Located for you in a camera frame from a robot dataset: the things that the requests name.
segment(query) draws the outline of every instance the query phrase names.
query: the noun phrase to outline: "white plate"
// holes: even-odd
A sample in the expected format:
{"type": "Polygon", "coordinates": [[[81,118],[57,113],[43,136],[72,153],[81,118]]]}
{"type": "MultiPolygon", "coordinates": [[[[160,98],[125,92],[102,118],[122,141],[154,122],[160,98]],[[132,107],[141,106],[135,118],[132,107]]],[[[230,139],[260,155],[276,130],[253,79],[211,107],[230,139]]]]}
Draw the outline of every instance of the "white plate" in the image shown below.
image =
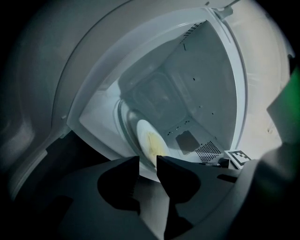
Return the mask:
{"type": "Polygon", "coordinates": [[[136,125],[137,139],[148,160],[156,167],[156,156],[169,156],[169,148],[162,136],[146,120],[139,120],[136,125]]]}

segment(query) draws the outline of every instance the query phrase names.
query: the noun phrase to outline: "perforated vent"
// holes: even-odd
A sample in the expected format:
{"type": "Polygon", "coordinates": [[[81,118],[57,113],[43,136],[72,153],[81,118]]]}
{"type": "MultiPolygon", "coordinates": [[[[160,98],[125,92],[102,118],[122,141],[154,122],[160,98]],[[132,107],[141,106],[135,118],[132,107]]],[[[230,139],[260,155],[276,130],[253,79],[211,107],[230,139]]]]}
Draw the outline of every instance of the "perforated vent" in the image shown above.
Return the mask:
{"type": "Polygon", "coordinates": [[[203,147],[198,148],[196,153],[203,163],[210,162],[219,154],[221,154],[220,150],[211,141],[209,141],[203,147]]]}
{"type": "Polygon", "coordinates": [[[183,39],[180,43],[182,43],[194,30],[196,30],[197,27],[199,27],[201,23],[199,24],[194,24],[184,35],[183,35],[183,39]]]}

